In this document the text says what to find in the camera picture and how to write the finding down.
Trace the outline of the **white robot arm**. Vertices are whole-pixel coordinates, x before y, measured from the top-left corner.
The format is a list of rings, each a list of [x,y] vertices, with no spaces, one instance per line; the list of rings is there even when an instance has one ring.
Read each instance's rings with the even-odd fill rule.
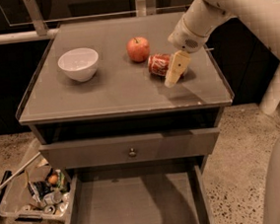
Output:
[[[280,0],[196,0],[177,27],[206,38],[236,93],[204,169],[216,224],[280,224]]]

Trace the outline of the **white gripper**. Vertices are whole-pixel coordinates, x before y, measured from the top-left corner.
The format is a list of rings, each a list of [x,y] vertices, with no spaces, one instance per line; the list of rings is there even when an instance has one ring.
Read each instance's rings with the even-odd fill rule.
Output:
[[[190,62],[188,53],[197,52],[207,41],[207,37],[197,36],[185,24],[184,17],[181,17],[175,29],[168,37],[168,41],[178,52],[175,52],[170,59],[169,69],[166,73],[164,85],[173,87]]]

